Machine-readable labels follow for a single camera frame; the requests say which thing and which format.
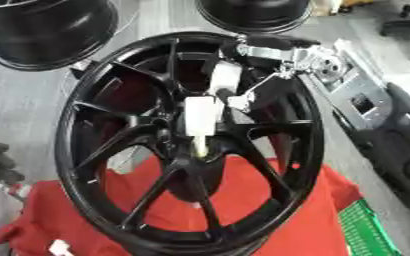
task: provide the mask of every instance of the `bolt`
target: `bolt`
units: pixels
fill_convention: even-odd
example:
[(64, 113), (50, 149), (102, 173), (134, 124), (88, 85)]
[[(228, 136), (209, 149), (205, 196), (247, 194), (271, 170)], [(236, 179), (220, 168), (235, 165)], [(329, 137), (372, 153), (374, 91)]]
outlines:
[(249, 52), (249, 47), (246, 44), (239, 44), (236, 46), (236, 50), (241, 56), (245, 56)]

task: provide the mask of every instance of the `black tire rim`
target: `black tire rim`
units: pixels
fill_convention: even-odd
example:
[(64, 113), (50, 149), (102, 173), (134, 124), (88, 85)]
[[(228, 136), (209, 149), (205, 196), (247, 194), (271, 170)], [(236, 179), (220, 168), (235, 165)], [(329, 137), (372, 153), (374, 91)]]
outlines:
[[(237, 223), (221, 226), (210, 203), (209, 190), (204, 188), (203, 181), (195, 179), (197, 186), (191, 189), (200, 198), (208, 221), (207, 231), (173, 232), (142, 225), (145, 210), (161, 191), (167, 189), (166, 181), (178, 173), (176, 170), (179, 168), (173, 164), (176, 162), (173, 159), (183, 157), (178, 153), (181, 150), (169, 150), (166, 144), (160, 145), (159, 142), (166, 141), (168, 130), (168, 144), (182, 148), (182, 139), (178, 139), (181, 136), (176, 135), (176, 124), (182, 111), (178, 103), (185, 96), (203, 94), (206, 90), (203, 86), (208, 84), (207, 78), (202, 75), (198, 87), (194, 90), (186, 88), (178, 77), (179, 66), (201, 66), (193, 64), (197, 61), (203, 64), (228, 40), (235, 38), (205, 32), (181, 32), (134, 42), (112, 53), (84, 75), (66, 103), (55, 148), (62, 185), (91, 224), (125, 248), (130, 248), (131, 252), (132, 248), (143, 248), (162, 255), (231, 253), (268, 236), (297, 210), (312, 191), (323, 157), (323, 129), (312, 95), (297, 79), (294, 83), (296, 86), (289, 88), (291, 92), (282, 95), (284, 97), (280, 97), (277, 103), (266, 110), (249, 113), (252, 119), (262, 123), (247, 125), (230, 122), (218, 127), (217, 135), (212, 139), (218, 153), (205, 161), (205, 165), (216, 163), (228, 154), (246, 158), (269, 182), (272, 191), (270, 199)], [(127, 101), (131, 102), (130, 108), (118, 109), (112, 107), (110, 102), (104, 104), (103, 95), (108, 94), (108, 89), (116, 90), (117, 84), (118, 87), (122, 86), (119, 81), (126, 75), (143, 79), (150, 86), (132, 87), (138, 89), (133, 93), (141, 97), (138, 100), (129, 95), (132, 99)], [(280, 103), (294, 110), (293, 120), (282, 120), (285, 112), (279, 112), (283, 107)], [(94, 127), (95, 122), (91, 118), (114, 120), (114, 125), (119, 129), (102, 145), (91, 145), (94, 144), (90, 143), (91, 137), (81, 137), (91, 133), (92, 129), (104, 129)], [(88, 123), (90, 130), (85, 128), (85, 123)], [(289, 134), (293, 138), (284, 175), (278, 175), (251, 142), (252, 139), (269, 136), (279, 156), (281, 145), (276, 140), (277, 134)], [(144, 145), (154, 152), (164, 171), (129, 213), (118, 209), (101, 190), (99, 182), (94, 180), (97, 180), (98, 168), (109, 157), (133, 145)]]
[(294, 29), (303, 24), (312, 13), (312, 5), (308, 4), (303, 14), (295, 19), (285, 21), (284, 19), (272, 20), (269, 22), (253, 22), (245, 26), (239, 26), (231, 22), (223, 21), (212, 15), (206, 8), (204, 8), (201, 0), (196, 0), (197, 9), (199, 13), (210, 23), (222, 29), (229, 30), (235, 33), (283, 33)]

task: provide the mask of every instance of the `wheel spoke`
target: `wheel spoke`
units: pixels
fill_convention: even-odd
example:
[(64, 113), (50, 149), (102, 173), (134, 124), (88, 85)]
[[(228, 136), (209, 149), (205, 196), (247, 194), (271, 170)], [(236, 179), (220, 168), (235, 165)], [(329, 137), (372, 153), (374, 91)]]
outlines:
[(124, 112), (114, 110), (114, 109), (108, 108), (106, 106), (101, 106), (101, 105), (94, 104), (94, 103), (88, 103), (88, 102), (85, 102), (85, 101), (75, 101), (74, 106), (77, 107), (78, 109), (96, 110), (96, 111), (103, 112), (103, 113), (106, 113), (108, 115), (118, 117), (118, 118), (121, 118), (121, 119), (126, 119), (127, 116), (128, 116)]
[(238, 133), (252, 140), (261, 137), (284, 133), (294, 137), (306, 137), (312, 127), (311, 120), (296, 120), (290, 122), (272, 122), (255, 124), (232, 124), (218, 126), (217, 131), (223, 133)]
[(177, 82), (177, 69), (179, 56), (177, 54), (178, 39), (171, 42), (171, 50), (168, 57), (168, 76), (173, 82)]
[(129, 147), (130, 142), (138, 137), (142, 130), (153, 129), (156, 130), (157, 127), (154, 125), (145, 125), (134, 127), (126, 126), (117, 132), (112, 138), (100, 146), (96, 151), (94, 151), (90, 156), (88, 156), (81, 164), (79, 164), (75, 169), (76, 171), (81, 171), (85, 169), (94, 168), (101, 162), (107, 160), (113, 155), (121, 152), (122, 150)]
[(272, 197), (285, 202), (290, 199), (293, 191), (290, 186), (283, 180), (278, 172), (269, 164), (264, 155), (248, 139), (239, 144), (239, 154), (241, 154), (249, 163), (267, 179), (272, 189)]
[(205, 213), (208, 223), (208, 232), (215, 240), (222, 239), (224, 237), (224, 229), (219, 221), (219, 217), (209, 197), (203, 180), (199, 176), (192, 177), (195, 186), (190, 186), (190, 190), (194, 193), (195, 197), (199, 199), (199, 203)]
[(131, 146), (143, 146), (149, 149), (154, 155), (156, 155), (161, 160), (167, 160), (171, 157), (171, 151), (165, 147), (164, 144), (159, 143), (156, 135), (145, 136), (136, 141), (134, 141)]
[(125, 71), (125, 72), (132, 72), (139, 74), (141, 76), (144, 76), (156, 83), (164, 83), (164, 78), (162, 74), (147, 70), (147, 69), (141, 69), (134, 67), (132, 65), (123, 63), (121, 61), (114, 61), (112, 62), (113, 66), (116, 67), (119, 70)]
[(129, 225), (142, 224), (144, 213), (149, 209), (152, 203), (167, 189), (167, 184), (176, 173), (176, 169), (164, 171), (162, 176), (158, 178), (152, 187), (140, 198), (133, 210), (121, 222), (120, 228), (127, 229)]

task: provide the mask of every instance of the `cable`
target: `cable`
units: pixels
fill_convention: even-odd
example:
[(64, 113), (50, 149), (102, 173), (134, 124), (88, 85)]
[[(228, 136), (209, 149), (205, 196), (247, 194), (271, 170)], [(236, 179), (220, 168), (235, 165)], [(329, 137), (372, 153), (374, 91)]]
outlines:
[(119, 30), (117, 30), (117, 31), (115, 32), (115, 35), (114, 35), (114, 36), (117, 36), (117, 35), (121, 34), (121, 33), (122, 33), (124, 30), (126, 30), (130, 25), (132, 25), (132, 23), (135, 21), (135, 18), (136, 18), (139, 14), (140, 14), (140, 10), (137, 10), (137, 11), (133, 14), (132, 18), (130, 18), (130, 20), (129, 20), (124, 26), (122, 26)]

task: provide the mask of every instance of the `wheel rim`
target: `wheel rim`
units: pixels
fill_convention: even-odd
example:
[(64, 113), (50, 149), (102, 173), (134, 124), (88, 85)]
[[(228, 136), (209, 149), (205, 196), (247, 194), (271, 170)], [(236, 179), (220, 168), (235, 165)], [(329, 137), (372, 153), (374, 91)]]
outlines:
[[(132, 248), (143, 248), (172, 255), (214, 255), (234, 251), (264, 238), (278, 228), (312, 190), (322, 161), (323, 131), (317, 106), (301, 83), (291, 87), (298, 93), (284, 97), (284, 102), (297, 109), (295, 115), (299, 118), (296, 120), (288, 123), (278, 121), (277, 117), (281, 113), (275, 103), (263, 111), (249, 113), (253, 120), (262, 122), (261, 124), (231, 123), (218, 126), (217, 135), (212, 139), (212, 144), (218, 148), (218, 154), (213, 155), (215, 158), (197, 163), (188, 156), (190, 154), (182, 153), (185, 152), (185, 144), (182, 143), (181, 136), (176, 134), (176, 124), (182, 109), (177, 103), (185, 96), (202, 94), (201, 90), (207, 84), (207, 79), (202, 77), (204, 80), (201, 84), (196, 84), (196, 87), (185, 87), (185, 84), (178, 82), (179, 63), (188, 60), (200, 60), (202, 63), (227, 40), (235, 39), (212, 33), (182, 32), (130, 44), (105, 58), (86, 74), (68, 99), (56, 139), (56, 163), (62, 185), (90, 223), (124, 247), (130, 248), (130, 251)], [(163, 66), (160, 63), (166, 64), (164, 69), (160, 68), (160, 65)], [(125, 110), (97, 103), (100, 102), (98, 99), (101, 99), (101, 93), (106, 91), (105, 88), (113, 87), (116, 79), (122, 79), (127, 74), (132, 74), (133, 79), (145, 80), (146, 85), (151, 84), (150, 89), (139, 88), (139, 91), (133, 91), (144, 100), (130, 104), (130, 108)], [(85, 121), (84, 110), (93, 117), (107, 115), (114, 120), (121, 120), (119, 131), (114, 132), (102, 146), (84, 145), (86, 143), (79, 139), (79, 130), (83, 131), (79, 128), (79, 120)], [(275, 143), (274, 134), (278, 133), (292, 134), (295, 139), (287, 171), (282, 176), (276, 174), (251, 142), (258, 137), (270, 136), (271, 142)], [(170, 141), (168, 144), (172, 144), (174, 150), (169, 145), (160, 145), (159, 142), (166, 140), (166, 136)], [(164, 171), (134, 210), (125, 213), (101, 192), (97, 182), (91, 181), (97, 179), (96, 171), (104, 161), (137, 144), (155, 152)], [(273, 146), (278, 153), (279, 145)], [(272, 198), (253, 214), (232, 225), (221, 226), (208, 199), (210, 185), (203, 181), (202, 176), (197, 175), (198, 178), (193, 179), (196, 186), (188, 188), (199, 198), (209, 225), (207, 231), (172, 232), (141, 225), (145, 210), (161, 191), (172, 188), (166, 181), (175, 179), (180, 169), (192, 168), (191, 166), (200, 169), (210, 163), (219, 165), (219, 161), (228, 154), (246, 158), (271, 186)], [(297, 163), (300, 165), (298, 168), (293, 166)]]

